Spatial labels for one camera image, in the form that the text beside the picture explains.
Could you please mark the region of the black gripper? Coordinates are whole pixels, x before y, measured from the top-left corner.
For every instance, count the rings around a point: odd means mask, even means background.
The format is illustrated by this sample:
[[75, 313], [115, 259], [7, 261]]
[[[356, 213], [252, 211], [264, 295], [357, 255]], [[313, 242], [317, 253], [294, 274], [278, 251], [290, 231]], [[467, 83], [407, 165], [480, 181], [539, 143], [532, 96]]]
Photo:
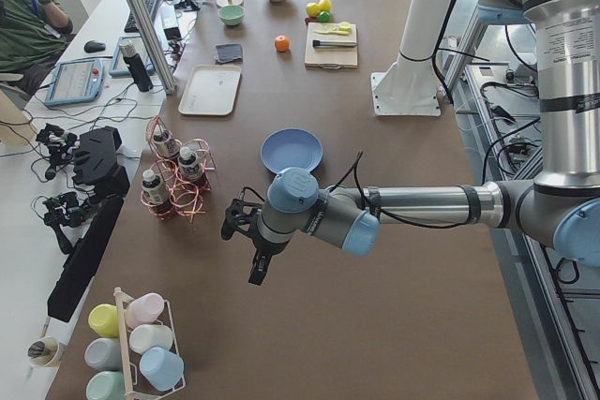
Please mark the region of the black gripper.
[[[246, 191], [249, 190], [261, 202], [245, 201]], [[225, 210], [225, 218], [221, 226], [220, 236], [224, 241], [230, 240], [236, 232], [248, 237], [256, 249], [248, 282], [261, 285], [268, 272], [271, 258], [281, 253], [285, 244], [273, 244], [267, 241], [259, 232], [258, 219], [262, 211], [264, 198], [252, 187], [242, 187], [238, 195], [232, 199]]]

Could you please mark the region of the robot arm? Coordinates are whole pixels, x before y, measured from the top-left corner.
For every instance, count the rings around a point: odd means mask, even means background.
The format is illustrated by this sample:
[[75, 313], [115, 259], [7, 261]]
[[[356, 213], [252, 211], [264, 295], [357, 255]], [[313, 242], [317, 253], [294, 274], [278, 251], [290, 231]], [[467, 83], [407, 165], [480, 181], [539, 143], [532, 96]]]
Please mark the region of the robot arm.
[[262, 283], [296, 231], [364, 255], [391, 221], [518, 230], [566, 259], [598, 264], [599, 0], [478, 0], [478, 17], [534, 26], [541, 171], [479, 186], [320, 188], [309, 170], [282, 170], [258, 202], [236, 198], [225, 213], [222, 238], [240, 233], [255, 246], [251, 283]]

